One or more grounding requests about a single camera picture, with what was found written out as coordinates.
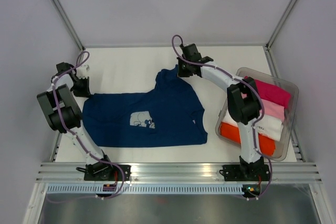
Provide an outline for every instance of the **clear plastic bin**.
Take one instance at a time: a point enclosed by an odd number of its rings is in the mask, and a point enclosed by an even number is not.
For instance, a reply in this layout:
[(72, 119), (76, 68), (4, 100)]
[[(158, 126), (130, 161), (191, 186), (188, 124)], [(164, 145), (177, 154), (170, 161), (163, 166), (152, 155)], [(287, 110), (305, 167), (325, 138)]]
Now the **clear plastic bin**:
[[(275, 151), (272, 155), (272, 158), (275, 161), (284, 160), (287, 156), (287, 150), (288, 150), (288, 145), (290, 141), (290, 133), (291, 133), (292, 126), (293, 126), (294, 114), (295, 114), (296, 104), (297, 104), (298, 95), (299, 95), (298, 87), (291, 82), (281, 80), (281, 79), (272, 77), (268, 74), (261, 73), (261, 72), (258, 72), (256, 70), (249, 69), (249, 68), (239, 68), (236, 75), (240, 77), (249, 76), (256, 80), (260, 80), (260, 81), (263, 81), (269, 84), (276, 85), (291, 94), (288, 108), (285, 109), (285, 120), (283, 121), (284, 127), (281, 132), (280, 141), (279, 142), (275, 141)], [(227, 100), (225, 101), (225, 104), (219, 114), (219, 119), (216, 124), (216, 130), (215, 130), (216, 134), (218, 135), (220, 139), (229, 141), (230, 143), (233, 143), (236, 145), (240, 145), (228, 138), (221, 136), (221, 127), (220, 127), (221, 125), (220, 124), (225, 116), (226, 111), (227, 111)]]

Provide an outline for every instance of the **gray wall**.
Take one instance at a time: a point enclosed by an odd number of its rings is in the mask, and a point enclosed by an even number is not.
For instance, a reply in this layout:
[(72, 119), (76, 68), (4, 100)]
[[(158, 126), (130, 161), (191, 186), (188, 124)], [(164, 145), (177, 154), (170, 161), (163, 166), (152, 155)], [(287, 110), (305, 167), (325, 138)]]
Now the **gray wall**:
[(289, 0), (60, 0), (87, 46), (265, 44)]
[(22, 222), (54, 138), (36, 95), (78, 50), (50, 0), (0, 0), (0, 223)]
[(336, 0), (299, 0), (273, 53), (281, 77), (300, 89), (300, 142), (336, 209)]

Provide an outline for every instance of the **cable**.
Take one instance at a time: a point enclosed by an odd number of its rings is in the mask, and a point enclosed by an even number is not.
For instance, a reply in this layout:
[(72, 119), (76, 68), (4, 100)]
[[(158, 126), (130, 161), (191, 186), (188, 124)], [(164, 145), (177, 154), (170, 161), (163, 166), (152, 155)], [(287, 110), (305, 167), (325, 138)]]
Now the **cable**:
[(259, 122), (261, 119), (263, 119), (264, 115), (265, 115), (265, 107), (264, 107), (264, 104), (263, 104), (263, 101), (261, 100), (258, 92), (250, 85), (248, 84), (247, 82), (245, 82), (244, 80), (240, 80), (240, 79), (237, 79), (237, 78), (234, 78), (232, 74), (230, 74), (229, 72), (225, 71), (224, 69), (222, 68), (219, 68), (217, 66), (214, 66), (214, 65), (209, 65), (209, 64), (203, 64), (203, 63), (197, 63), (197, 62), (192, 62), (192, 61), (188, 61), (186, 60), (184, 57), (182, 57), (176, 50), (176, 47), (175, 47), (175, 44), (174, 44), (174, 40), (175, 38), (179, 38), (180, 41), (181, 41), (181, 45), (183, 45), (183, 39), (180, 35), (178, 34), (175, 34), (172, 38), (172, 47), (173, 47), (173, 50), (174, 52), (176, 53), (176, 55), (181, 59), (183, 60), (185, 63), (188, 63), (188, 64), (192, 64), (192, 65), (196, 65), (196, 66), (201, 66), (201, 67), (210, 67), (210, 68), (213, 68), (213, 69), (218, 69), (220, 72), (224, 73), (225, 75), (229, 76), (231, 79), (235, 80), (235, 81), (238, 81), (240, 83), (242, 83), (243, 85), (247, 86), (249, 89), (251, 89), (251, 91), (254, 93), (254, 95), (257, 97), (260, 105), (261, 105), (261, 116), (252, 124), (252, 132), (253, 132), (253, 142), (254, 142), (254, 147), (255, 147), (255, 151), (262, 157), (266, 158), (268, 160), (268, 163), (269, 163), (269, 170), (270, 170), (270, 177), (269, 177), (269, 181), (268, 181), (268, 184), (265, 188), (265, 190), (259, 195), (262, 196), (269, 188), (269, 185), (271, 184), (271, 180), (272, 180), (272, 174), (273, 174), (273, 169), (272, 169), (272, 163), (271, 163), (271, 157), (270, 156), (267, 156), (263, 153), (261, 153), (259, 151), (259, 149), (257, 148), (257, 139), (256, 139), (256, 130), (255, 130), (255, 125), (257, 122)]
[[(82, 55), (84, 54), (87, 54), (87, 57), (81, 62), (79, 63), (79, 59)], [(90, 57), (90, 53), (88, 51), (82, 51), (79, 56), (77, 57), (77, 61), (76, 61), (76, 65), (73, 67), (73, 68), (70, 68), (69, 70), (63, 72), (62, 74), (60, 74), (59, 76), (56, 76), (55, 79), (53, 80), (51, 86), (52, 86), (52, 92), (53, 92), (53, 95), (54, 95), (54, 99), (55, 99), (55, 104), (56, 104), (56, 108), (57, 108), (57, 112), (58, 112), (58, 115), (59, 115), (59, 118), (60, 118), (60, 121), (62, 123), (62, 126), (63, 128), (71, 133), (75, 138), (76, 140), (78, 141), (79, 145), (82, 147), (82, 149), (85, 151), (86, 154), (88, 154), (91, 158), (93, 158), (94, 160), (96, 160), (97, 162), (101, 162), (101, 163), (104, 163), (104, 164), (108, 164), (108, 165), (112, 165), (114, 167), (116, 167), (120, 173), (121, 173), (121, 177), (122, 177), (122, 180), (121, 180), (121, 186), (119, 187), (119, 189), (117, 190), (117, 192), (111, 196), (108, 196), (108, 197), (105, 197), (106, 199), (110, 199), (110, 198), (114, 198), (115, 196), (118, 195), (118, 193), (121, 191), (123, 185), (124, 185), (124, 182), (125, 182), (125, 174), (124, 174), (124, 171), (121, 169), (121, 167), (116, 164), (116, 163), (112, 163), (112, 162), (109, 162), (109, 161), (103, 161), (103, 160), (100, 160), (99, 158), (95, 157), (94, 155), (92, 155), (87, 149), (86, 147), (84, 146), (83, 142), (81, 141), (81, 139), (79, 138), (79, 136), (72, 130), (70, 130), (69, 128), (67, 128), (65, 122), (64, 122), (64, 118), (62, 116), (62, 112), (61, 112), (61, 108), (60, 108), (60, 104), (59, 104), (59, 101), (58, 101), (58, 98), (57, 98), (57, 93), (56, 93), (56, 83), (57, 81), (64, 75), (68, 74), (69, 72), (77, 69), (78, 67), (82, 66)], [(79, 198), (76, 198), (76, 199), (83, 199), (83, 198), (88, 198), (89, 196), (83, 196), (83, 197), (79, 197)], [(49, 202), (51, 203), (54, 203), (56, 204), (57, 202), (56, 201), (51, 201), (50, 199), (47, 199)]]

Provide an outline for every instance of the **navy blue shirt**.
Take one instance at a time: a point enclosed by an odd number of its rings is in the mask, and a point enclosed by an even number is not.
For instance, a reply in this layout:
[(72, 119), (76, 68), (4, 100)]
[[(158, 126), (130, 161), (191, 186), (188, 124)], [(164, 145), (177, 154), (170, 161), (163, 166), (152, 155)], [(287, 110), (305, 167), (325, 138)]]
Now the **navy blue shirt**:
[(175, 69), (161, 70), (148, 93), (94, 94), (83, 124), (98, 146), (161, 147), (204, 144), (204, 109)]

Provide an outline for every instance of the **purple cable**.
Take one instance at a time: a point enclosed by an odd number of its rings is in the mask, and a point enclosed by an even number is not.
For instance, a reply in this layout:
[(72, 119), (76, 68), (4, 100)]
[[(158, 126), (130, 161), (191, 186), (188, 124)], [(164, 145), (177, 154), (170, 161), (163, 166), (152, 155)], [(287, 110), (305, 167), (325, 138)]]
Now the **purple cable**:
[[(87, 54), (88, 56), (81, 62), (79, 63), (79, 59), (82, 55), (84, 54)], [(124, 185), (124, 182), (125, 182), (125, 174), (123, 172), (123, 170), (121, 169), (121, 167), (116, 164), (116, 163), (112, 163), (112, 162), (108, 162), (108, 161), (103, 161), (103, 160), (100, 160), (99, 158), (93, 156), (87, 149), (86, 147), (83, 145), (83, 142), (80, 140), (79, 136), (76, 135), (76, 133), (72, 130), (70, 130), (69, 128), (67, 128), (65, 122), (64, 122), (64, 119), (63, 119), (63, 116), (62, 116), (62, 113), (61, 113), (61, 108), (60, 108), (60, 105), (59, 105), (59, 101), (58, 101), (58, 98), (57, 98), (57, 94), (56, 94), (56, 88), (55, 88), (55, 85), (57, 83), (57, 81), (59, 80), (59, 78), (61, 78), (62, 76), (74, 71), (76, 68), (82, 66), (90, 57), (90, 53), (87, 52), (87, 51), (83, 51), (79, 54), (79, 56), (77, 57), (77, 61), (76, 61), (76, 65), (73, 67), (73, 68), (70, 68), (69, 70), (63, 72), (62, 74), (60, 74), (59, 76), (57, 76), (54, 80), (53, 80), (53, 83), (52, 83), (52, 92), (54, 94), (54, 99), (55, 99), (55, 104), (56, 104), (56, 108), (57, 108), (57, 112), (58, 112), (58, 115), (59, 115), (59, 118), (60, 118), (60, 121), (62, 123), (62, 126), (63, 128), (67, 131), (67, 132), (70, 132), (73, 136), (75, 136), (76, 140), (78, 141), (78, 143), (80, 144), (80, 146), (83, 148), (83, 150), (85, 151), (85, 153), (89, 154), (90, 157), (92, 157), (93, 159), (95, 159), (96, 161), (98, 162), (101, 162), (101, 163), (104, 163), (104, 164), (109, 164), (109, 165), (112, 165), (114, 167), (116, 167), (120, 173), (121, 173), (121, 176), (122, 176), (122, 181), (121, 181), (121, 186), (119, 187), (119, 189), (117, 190), (117, 192), (115, 192), (115, 194), (109, 196), (109, 197), (105, 197), (106, 199), (110, 199), (110, 198), (113, 198), (115, 196), (118, 195), (118, 193), (121, 191), (123, 185)], [(83, 198), (91, 198), (92, 196), (83, 196), (83, 197), (79, 197), (79, 198), (76, 198), (76, 199), (83, 199)], [(56, 201), (52, 201), (50, 199), (47, 198), (47, 200), (51, 203), (54, 203), (54, 204), (57, 204), (57, 203), (64, 203), (64, 202), (69, 202), (71, 200), (65, 200), (65, 201), (59, 201), (59, 202), (56, 202)]]
[(186, 59), (184, 59), (176, 50), (175, 48), (175, 44), (174, 44), (174, 39), (175, 38), (179, 38), (181, 40), (181, 45), (183, 45), (183, 39), (180, 35), (178, 34), (175, 34), (172, 38), (172, 47), (173, 47), (173, 50), (174, 52), (176, 53), (176, 55), (181, 59), (183, 60), (184, 62), (188, 63), (188, 64), (192, 64), (192, 65), (196, 65), (196, 66), (201, 66), (201, 67), (210, 67), (210, 68), (213, 68), (213, 69), (218, 69), (220, 72), (224, 73), (225, 75), (229, 76), (231, 79), (235, 80), (235, 81), (238, 81), (242, 84), (244, 84), (245, 86), (247, 86), (249, 89), (251, 89), (251, 91), (254, 93), (254, 95), (257, 97), (260, 105), (261, 105), (261, 116), (252, 124), (253, 128), (252, 128), (252, 132), (253, 132), (253, 142), (254, 142), (254, 147), (255, 147), (255, 150), (256, 152), (266, 158), (268, 160), (268, 163), (269, 163), (269, 172), (270, 172), (270, 178), (269, 178), (269, 181), (268, 181), (268, 184), (265, 188), (265, 190), (259, 195), (259, 198), (268, 190), (269, 188), (269, 185), (271, 184), (271, 181), (272, 181), (272, 174), (273, 174), (273, 168), (272, 168), (272, 163), (271, 163), (271, 160), (270, 160), (270, 157), (261, 153), (258, 148), (257, 148), (257, 139), (256, 139), (256, 130), (254, 129), (255, 125), (257, 122), (259, 122), (261, 119), (263, 119), (264, 115), (265, 115), (265, 107), (264, 107), (264, 104), (263, 104), (263, 101), (261, 100), (258, 92), (251, 86), (249, 85), (248, 83), (246, 83), (244, 80), (240, 80), (240, 79), (237, 79), (237, 78), (233, 78), (233, 75), (230, 74), (229, 72), (225, 71), (224, 69), (222, 68), (219, 68), (217, 66), (213, 66), (213, 65), (209, 65), (209, 64), (202, 64), (202, 63), (197, 63), (197, 62), (192, 62), (192, 61), (188, 61)]

